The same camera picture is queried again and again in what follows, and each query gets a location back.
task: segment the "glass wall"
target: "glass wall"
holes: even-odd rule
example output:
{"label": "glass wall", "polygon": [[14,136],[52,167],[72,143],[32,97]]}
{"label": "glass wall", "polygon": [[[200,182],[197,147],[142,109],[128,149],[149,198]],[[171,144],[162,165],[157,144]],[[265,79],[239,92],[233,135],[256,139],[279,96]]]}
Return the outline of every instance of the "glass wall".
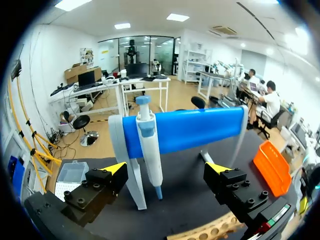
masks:
{"label": "glass wall", "polygon": [[166,36],[151,36],[150,59],[161,64],[161,73],[172,74],[174,39]]}
{"label": "glass wall", "polygon": [[153,61],[161,64],[161,73],[171,75],[173,70],[174,38],[166,36],[128,36],[101,41],[98,43],[99,66],[108,74],[125,69],[125,53],[130,47],[130,40],[139,53],[139,62],[148,65],[148,74],[153,74]]}
{"label": "glass wall", "polygon": [[[149,36],[130,36],[119,38],[119,63],[120,70],[125,69],[125,53],[128,52],[130,47],[130,40],[134,40],[134,46],[136,51],[139,52],[139,62],[147,63],[148,69],[150,64],[149,52],[150,52],[150,37]],[[133,56],[133,61],[136,64],[136,56]]]}
{"label": "glass wall", "polygon": [[119,71],[118,39],[99,42],[98,44],[99,67],[108,74]]}

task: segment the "keyboard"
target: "keyboard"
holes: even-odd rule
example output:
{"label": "keyboard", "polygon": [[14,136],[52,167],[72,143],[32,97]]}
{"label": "keyboard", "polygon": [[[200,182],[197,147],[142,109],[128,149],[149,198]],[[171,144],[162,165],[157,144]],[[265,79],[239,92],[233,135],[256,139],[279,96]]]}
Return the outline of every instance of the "keyboard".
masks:
{"label": "keyboard", "polygon": [[78,87],[77,89],[73,90],[73,92],[76,93],[76,92],[80,92],[82,90],[99,87],[101,85],[103,85],[103,83],[88,84],[88,85]]}

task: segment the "laptop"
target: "laptop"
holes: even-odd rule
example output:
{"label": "laptop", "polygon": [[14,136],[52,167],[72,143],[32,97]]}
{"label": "laptop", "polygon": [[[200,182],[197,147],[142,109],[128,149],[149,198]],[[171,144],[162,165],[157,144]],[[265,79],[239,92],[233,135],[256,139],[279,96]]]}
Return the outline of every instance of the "laptop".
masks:
{"label": "laptop", "polygon": [[78,83],[79,87],[75,89],[73,92],[79,92],[85,89],[90,89],[92,87],[97,87],[102,85],[102,83],[95,82],[95,71],[88,71],[78,75]]}
{"label": "laptop", "polygon": [[129,79],[145,78],[148,76],[148,66],[145,62],[128,64],[126,75]]}

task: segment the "air conditioner vent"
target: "air conditioner vent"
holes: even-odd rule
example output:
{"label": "air conditioner vent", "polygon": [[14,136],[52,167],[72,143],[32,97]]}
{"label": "air conditioner vent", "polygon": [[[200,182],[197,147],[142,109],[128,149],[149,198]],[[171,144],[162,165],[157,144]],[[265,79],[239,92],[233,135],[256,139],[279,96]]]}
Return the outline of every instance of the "air conditioner vent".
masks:
{"label": "air conditioner vent", "polygon": [[216,32],[214,32],[214,31],[212,31],[210,29],[208,30],[208,32],[211,33],[211,34],[214,34],[214,35],[217,35],[217,36],[221,37],[221,35],[219,33],[216,33]]}
{"label": "air conditioner vent", "polygon": [[237,32],[227,26],[213,26],[210,30],[227,35],[237,35]]}

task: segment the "white ceiling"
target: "white ceiling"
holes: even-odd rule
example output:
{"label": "white ceiling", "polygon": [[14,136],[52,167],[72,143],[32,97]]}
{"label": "white ceiling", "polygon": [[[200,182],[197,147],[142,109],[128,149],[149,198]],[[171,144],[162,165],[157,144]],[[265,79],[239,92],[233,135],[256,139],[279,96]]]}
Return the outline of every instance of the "white ceiling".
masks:
{"label": "white ceiling", "polygon": [[[255,17],[237,2],[250,10],[269,30],[273,39]],[[189,16],[185,22],[166,20],[170,13]],[[132,32],[159,31],[171,33],[182,29],[208,33],[213,26],[229,27],[237,32],[237,39],[226,42],[240,48],[266,54],[266,46],[275,48],[273,58],[289,63],[299,56],[287,49],[285,34],[295,34],[300,23],[289,15],[280,4],[264,4],[259,0],[92,0],[70,12],[52,7],[37,21],[40,24],[54,24],[73,28],[87,34],[103,37]],[[130,23],[130,29],[115,29],[115,24]],[[319,61],[309,46],[309,53],[302,56],[309,65],[319,69]]]}

